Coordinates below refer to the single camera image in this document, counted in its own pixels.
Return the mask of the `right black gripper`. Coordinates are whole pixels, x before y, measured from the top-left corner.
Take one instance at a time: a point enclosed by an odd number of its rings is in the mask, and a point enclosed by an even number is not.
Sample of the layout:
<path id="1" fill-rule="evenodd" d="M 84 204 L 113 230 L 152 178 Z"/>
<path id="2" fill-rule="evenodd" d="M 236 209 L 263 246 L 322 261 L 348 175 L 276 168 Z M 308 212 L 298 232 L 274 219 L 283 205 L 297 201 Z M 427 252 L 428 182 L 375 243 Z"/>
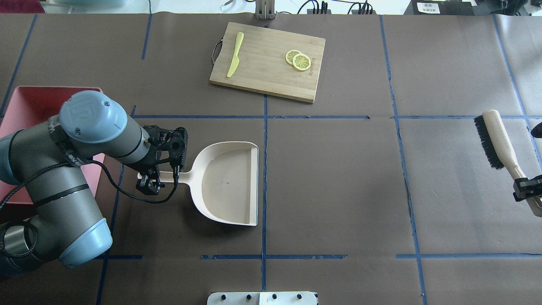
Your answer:
<path id="1" fill-rule="evenodd" d="M 542 123 L 537 124 L 531 130 L 531 135 L 534 138 L 542 138 Z M 542 195 L 542 175 L 538 175 L 532 179 L 526 177 L 516 178 L 514 180 L 514 199 L 521 202 L 528 198 L 541 197 Z"/>

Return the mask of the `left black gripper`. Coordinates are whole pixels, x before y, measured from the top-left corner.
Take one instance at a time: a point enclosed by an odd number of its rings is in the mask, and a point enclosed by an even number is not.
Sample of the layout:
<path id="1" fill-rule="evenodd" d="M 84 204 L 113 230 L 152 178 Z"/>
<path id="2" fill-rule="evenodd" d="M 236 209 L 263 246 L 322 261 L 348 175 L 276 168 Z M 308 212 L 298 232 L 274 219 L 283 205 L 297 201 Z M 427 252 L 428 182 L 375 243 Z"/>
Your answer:
<path id="1" fill-rule="evenodd" d="M 159 195 L 165 184 L 160 180 L 159 164 L 169 164 L 172 168 L 172 182 L 178 187 L 179 177 L 185 165 L 188 147 L 188 132 L 184 127 L 174 130 L 160 128 L 156 125 L 145 125 L 148 133 L 147 154 L 142 158 L 142 172 L 138 172 L 135 188 L 144 195 Z"/>

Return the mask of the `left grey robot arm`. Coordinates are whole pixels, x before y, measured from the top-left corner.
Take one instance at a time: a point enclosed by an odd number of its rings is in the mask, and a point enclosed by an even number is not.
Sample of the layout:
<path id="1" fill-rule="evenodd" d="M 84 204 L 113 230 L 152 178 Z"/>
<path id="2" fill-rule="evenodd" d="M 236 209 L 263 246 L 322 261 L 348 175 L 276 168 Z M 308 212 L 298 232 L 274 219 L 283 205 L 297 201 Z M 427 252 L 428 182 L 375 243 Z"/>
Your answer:
<path id="1" fill-rule="evenodd" d="M 105 217 L 97 206 L 82 167 L 101 166 L 105 154 L 141 174 L 137 189 L 157 195 L 163 187 L 159 164 L 170 164 L 174 189 L 179 183 L 188 132 L 156 125 L 140 126 L 107 95 L 85 90 L 72 95 L 57 115 L 1 139 L 1 180 L 14 188 L 5 206 L 26 189 L 36 214 L 1 225 L 1 280 L 23 276 L 54 260 L 75 268 L 102 255 L 112 245 Z"/>

